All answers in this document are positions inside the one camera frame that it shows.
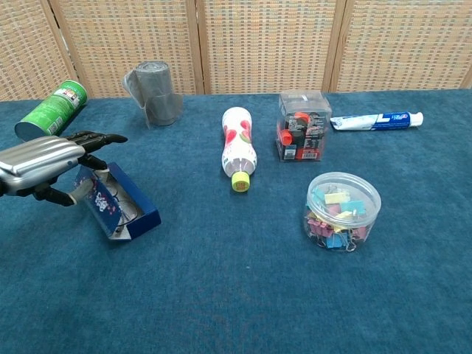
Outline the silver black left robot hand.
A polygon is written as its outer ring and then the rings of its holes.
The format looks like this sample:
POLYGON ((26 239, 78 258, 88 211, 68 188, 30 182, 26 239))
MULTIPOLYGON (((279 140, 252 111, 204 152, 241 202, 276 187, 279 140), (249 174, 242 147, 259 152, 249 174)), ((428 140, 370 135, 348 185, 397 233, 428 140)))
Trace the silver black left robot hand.
POLYGON ((79 164, 93 171, 108 170, 108 165, 92 153, 112 143, 125 143, 119 134, 79 131, 69 136, 42 136, 1 152, 1 195, 34 196, 70 207, 91 192, 94 182, 81 182, 71 192, 52 187, 65 172, 79 164))

